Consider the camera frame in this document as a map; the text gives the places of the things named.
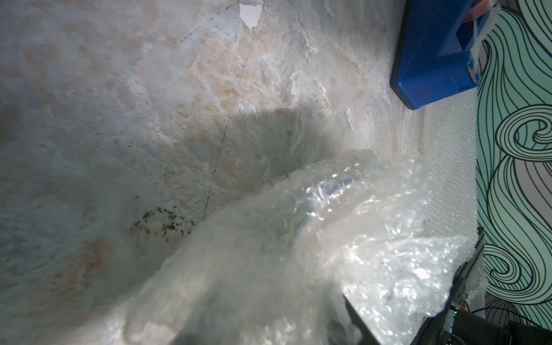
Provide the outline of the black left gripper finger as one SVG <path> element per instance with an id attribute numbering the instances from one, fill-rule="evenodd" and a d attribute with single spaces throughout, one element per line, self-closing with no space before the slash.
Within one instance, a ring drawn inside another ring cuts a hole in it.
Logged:
<path id="1" fill-rule="evenodd" d="M 367 325 L 361 319 L 360 315 L 356 312 L 352 304 L 349 302 L 346 296 L 343 296 L 345 300 L 345 306 L 347 313 L 349 314 L 352 324 L 360 331 L 361 338 L 358 341 L 359 345 L 380 345 L 378 340 L 374 337 L 372 332 L 368 329 Z"/>

